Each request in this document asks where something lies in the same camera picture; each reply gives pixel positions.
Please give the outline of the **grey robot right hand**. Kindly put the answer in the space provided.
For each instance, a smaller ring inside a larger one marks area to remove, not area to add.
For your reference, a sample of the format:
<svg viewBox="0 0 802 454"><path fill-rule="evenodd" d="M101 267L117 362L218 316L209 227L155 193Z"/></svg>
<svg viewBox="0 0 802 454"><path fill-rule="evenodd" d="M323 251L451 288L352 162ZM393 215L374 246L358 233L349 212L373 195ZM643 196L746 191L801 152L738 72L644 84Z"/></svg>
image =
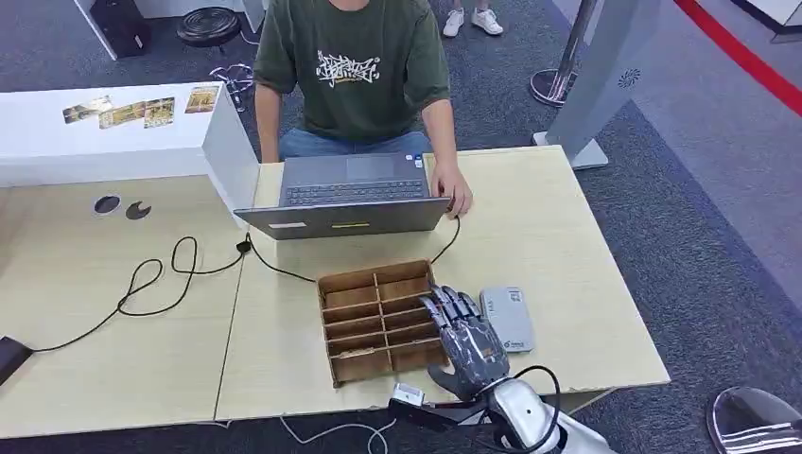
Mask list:
<svg viewBox="0 0 802 454"><path fill-rule="evenodd" d="M433 285L430 294L419 301L435 322L453 366L451 373L437 364L427 366L428 375L439 387L469 402L508 377L507 353L496 330L469 295Z"/></svg>

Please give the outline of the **person's left hand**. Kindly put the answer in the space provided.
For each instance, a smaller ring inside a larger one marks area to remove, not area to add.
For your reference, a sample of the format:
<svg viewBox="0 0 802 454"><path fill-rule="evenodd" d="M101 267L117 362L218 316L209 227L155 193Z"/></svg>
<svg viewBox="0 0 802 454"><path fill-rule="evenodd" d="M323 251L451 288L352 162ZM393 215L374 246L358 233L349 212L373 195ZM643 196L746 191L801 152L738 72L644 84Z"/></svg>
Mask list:
<svg viewBox="0 0 802 454"><path fill-rule="evenodd" d="M435 162L430 177L433 197L449 198L446 214L449 218L464 216L472 207L473 192L457 164Z"/></svg>

